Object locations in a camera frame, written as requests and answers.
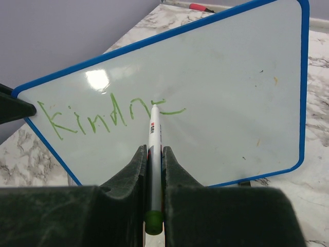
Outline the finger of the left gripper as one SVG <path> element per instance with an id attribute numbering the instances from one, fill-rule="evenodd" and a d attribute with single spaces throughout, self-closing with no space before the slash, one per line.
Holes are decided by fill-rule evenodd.
<path id="1" fill-rule="evenodd" d="M 0 124 L 34 116 L 36 108 L 25 101 L 11 96 L 13 89 L 1 84 Z"/>

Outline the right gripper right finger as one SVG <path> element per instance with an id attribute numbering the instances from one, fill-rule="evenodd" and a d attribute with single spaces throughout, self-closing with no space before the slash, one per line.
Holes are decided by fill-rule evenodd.
<path id="1" fill-rule="evenodd" d="M 306 246 L 288 197 L 270 187 L 205 187 L 165 147 L 166 246 Z"/>

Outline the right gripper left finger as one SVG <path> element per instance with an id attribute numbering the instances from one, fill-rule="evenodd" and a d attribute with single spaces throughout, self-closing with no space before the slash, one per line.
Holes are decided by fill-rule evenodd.
<path id="1" fill-rule="evenodd" d="M 100 186 L 1 189 L 1 246 L 144 246 L 147 148 Z"/>

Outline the white marker pen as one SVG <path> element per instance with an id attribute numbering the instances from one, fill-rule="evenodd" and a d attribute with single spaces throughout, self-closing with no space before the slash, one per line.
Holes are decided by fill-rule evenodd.
<path id="1" fill-rule="evenodd" d="M 160 110 L 156 104 L 151 109 L 147 159 L 147 195 L 145 204 L 145 232 L 162 233 L 162 138 Z"/>

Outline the blue framed whiteboard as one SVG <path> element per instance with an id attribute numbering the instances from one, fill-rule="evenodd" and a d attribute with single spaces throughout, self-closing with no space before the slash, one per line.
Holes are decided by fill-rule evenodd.
<path id="1" fill-rule="evenodd" d="M 31 129 L 79 185 L 100 185 L 148 142 L 158 104 L 162 143 L 197 181 L 230 185 L 304 161 L 308 31 L 213 15 L 28 82 Z"/>

